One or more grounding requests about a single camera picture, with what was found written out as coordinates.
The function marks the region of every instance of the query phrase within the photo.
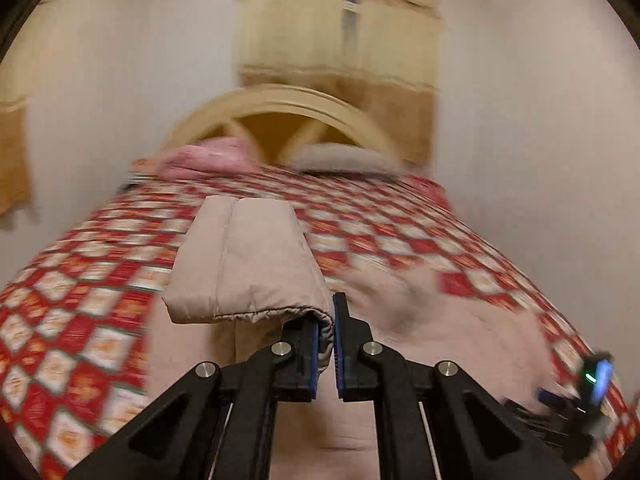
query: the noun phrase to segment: brown curtain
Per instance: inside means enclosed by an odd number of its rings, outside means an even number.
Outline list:
[[[356,1],[243,0],[241,80],[334,95],[372,116],[404,158],[425,162],[438,68],[437,0]]]
[[[0,215],[31,195],[24,110],[23,100],[0,105]]]

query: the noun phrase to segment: bedsheet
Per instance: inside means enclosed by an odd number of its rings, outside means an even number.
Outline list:
[[[0,413],[43,478],[62,478],[147,404],[150,306],[211,194],[289,200],[329,285],[344,266],[428,262],[449,294],[534,311],[558,383],[575,391],[586,343],[517,267],[455,217],[427,179],[321,178],[281,168],[197,182],[138,178],[0,292]],[[597,451],[613,464],[640,423],[616,381],[603,410],[610,423]]]

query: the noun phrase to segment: bed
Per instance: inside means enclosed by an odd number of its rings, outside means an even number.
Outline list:
[[[211,327],[172,326],[159,293],[211,194],[290,201],[330,286],[345,266],[428,262],[449,294],[536,312],[557,381],[575,391],[580,354],[590,348],[523,272],[456,218],[440,186],[416,175],[355,180],[276,165],[327,140],[399,158],[393,140],[367,116],[319,92],[261,86],[203,105],[164,146],[220,135],[230,121],[242,122],[255,156],[271,164],[263,172],[173,182],[133,174],[124,192],[46,247],[0,292],[0,413],[44,478],[62,478],[177,379],[154,374],[166,368],[158,364],[159,347],[195,333],[206,346]],[[204,347],[176,356],[175,369],[188,369]],[[610,424],[598,453],[615,464],[640,429],[616,381],[604,412]]]

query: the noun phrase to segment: headboard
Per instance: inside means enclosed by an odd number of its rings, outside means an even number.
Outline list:
[[[226,128],[230,124],[236,127]],[[277,84],[241,88],[204,103],[175,127],[162,148],[229,132],[243,136],[264,164],[287,164],[302,146],[318,142],[354,144],[401,162],[393,140],[364,112],[322,92]]]

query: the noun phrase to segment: red and white bedspread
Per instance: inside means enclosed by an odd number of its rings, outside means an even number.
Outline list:
[[[426,179],[356,181],[279,168],[202,182],[149,179],[46,248],[0,292],[0,412],[44,478],[61,478],[145,406],[146,316],[211,194],[289,200],[327,282],[366,260],[391,268],[429,262],[449,294],[535,311],[558,382],[573,388],[587,345]],[[612,423],[601,453],[614,463],[640,424],[615,385],[604,411]]]

